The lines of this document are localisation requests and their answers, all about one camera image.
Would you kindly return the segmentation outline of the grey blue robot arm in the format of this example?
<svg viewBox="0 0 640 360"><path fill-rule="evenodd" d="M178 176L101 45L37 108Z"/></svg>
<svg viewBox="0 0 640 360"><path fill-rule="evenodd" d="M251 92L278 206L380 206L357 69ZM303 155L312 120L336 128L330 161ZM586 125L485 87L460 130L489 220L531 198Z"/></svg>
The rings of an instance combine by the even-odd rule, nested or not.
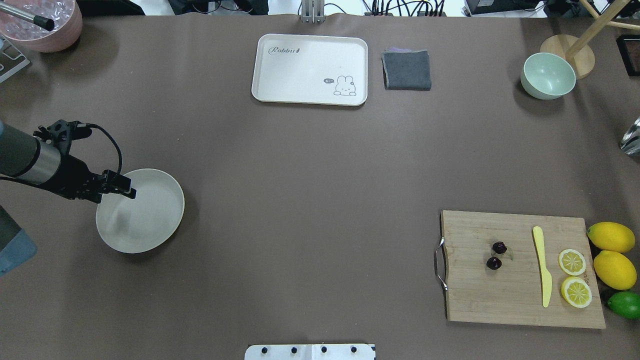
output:
<svg viewBox="0 0 640 360"><path fill-rule="evenodd" d="M93 173L85 162L70 154L73 141L86 139L92 130L101 131L118 154L116 171ZM100 204L105 194L135 199L137 190L121 173L122 152L114 138L101 126L81 121L58 120L39 126L33 135L1 121L1 180L48 191L66 199L84 199ZM37 253L28 233L1 206L1 276L27 262Z"/></svg>

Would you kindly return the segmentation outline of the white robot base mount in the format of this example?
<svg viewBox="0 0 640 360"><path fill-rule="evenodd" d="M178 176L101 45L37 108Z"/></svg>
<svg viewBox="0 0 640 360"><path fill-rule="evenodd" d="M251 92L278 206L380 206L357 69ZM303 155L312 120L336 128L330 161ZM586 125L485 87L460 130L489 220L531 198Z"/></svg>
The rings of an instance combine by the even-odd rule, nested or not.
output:
<svg viewBox="0 0 640 360"><path fill-rule="evenodd" d="M254 344L245 360L375 360L375 346L366 343Z"/></svg>

